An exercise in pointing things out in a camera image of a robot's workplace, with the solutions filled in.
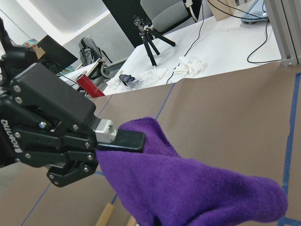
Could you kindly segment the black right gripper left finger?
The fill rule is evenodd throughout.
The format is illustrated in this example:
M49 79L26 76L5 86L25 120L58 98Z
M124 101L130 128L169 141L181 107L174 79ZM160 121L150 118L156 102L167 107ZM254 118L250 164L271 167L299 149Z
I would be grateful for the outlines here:
M32 167L55 164L61 167L73 161L95 162L96 150L142 153L146 141L145 133L116 129L108 119L95 120L83 131L16 126L14 135L22 150L18 158Z

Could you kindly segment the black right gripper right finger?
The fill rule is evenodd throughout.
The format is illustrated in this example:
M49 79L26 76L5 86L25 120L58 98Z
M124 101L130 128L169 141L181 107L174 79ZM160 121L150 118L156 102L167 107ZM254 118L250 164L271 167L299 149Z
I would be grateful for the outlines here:
M52 153L48 158L47 177L57 187L64 187L95 173L98 166L95 152Z

